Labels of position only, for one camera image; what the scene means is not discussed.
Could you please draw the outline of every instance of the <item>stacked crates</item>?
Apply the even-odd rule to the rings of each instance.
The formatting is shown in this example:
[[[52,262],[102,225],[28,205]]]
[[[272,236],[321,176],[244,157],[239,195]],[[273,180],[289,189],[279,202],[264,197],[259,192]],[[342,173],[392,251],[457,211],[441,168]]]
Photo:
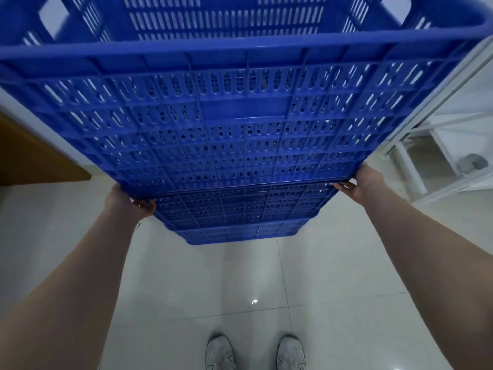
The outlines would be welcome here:
[[[293,235],[493,31],[398,1],[2,0],[0,85],[189,243]]]

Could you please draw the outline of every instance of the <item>white sneaker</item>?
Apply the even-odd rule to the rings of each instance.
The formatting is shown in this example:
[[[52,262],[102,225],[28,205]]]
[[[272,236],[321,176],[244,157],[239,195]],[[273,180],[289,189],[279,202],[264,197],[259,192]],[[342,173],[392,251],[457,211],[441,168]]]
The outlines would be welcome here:
[[[235,352],[228,338],[218,334],[209,339],[206,352],[206,370],[235,370]]]
[[[296,336],[286,335],[280,340],[276,364],[278,370],[305,370],[305,353]]]

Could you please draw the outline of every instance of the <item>forearm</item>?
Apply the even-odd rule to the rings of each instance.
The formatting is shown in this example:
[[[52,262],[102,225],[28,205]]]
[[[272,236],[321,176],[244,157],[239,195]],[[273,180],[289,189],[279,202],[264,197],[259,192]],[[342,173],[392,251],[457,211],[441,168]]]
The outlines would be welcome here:
[[[132,216],[102,212],[77,247],[4,320],[0,368],[97,367],[136,223]]]
[[[452,366],[491,366],[492,256],[385,185],[364,197],[393,265]]]

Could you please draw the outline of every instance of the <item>crate bottom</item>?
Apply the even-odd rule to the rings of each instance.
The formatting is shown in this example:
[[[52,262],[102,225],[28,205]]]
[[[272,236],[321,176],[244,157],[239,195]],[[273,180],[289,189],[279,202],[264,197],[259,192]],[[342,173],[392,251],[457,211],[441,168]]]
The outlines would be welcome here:
[[[310,218],[260,224],[176,231],[190,245],[228,243],[245,240],[293,236]]]

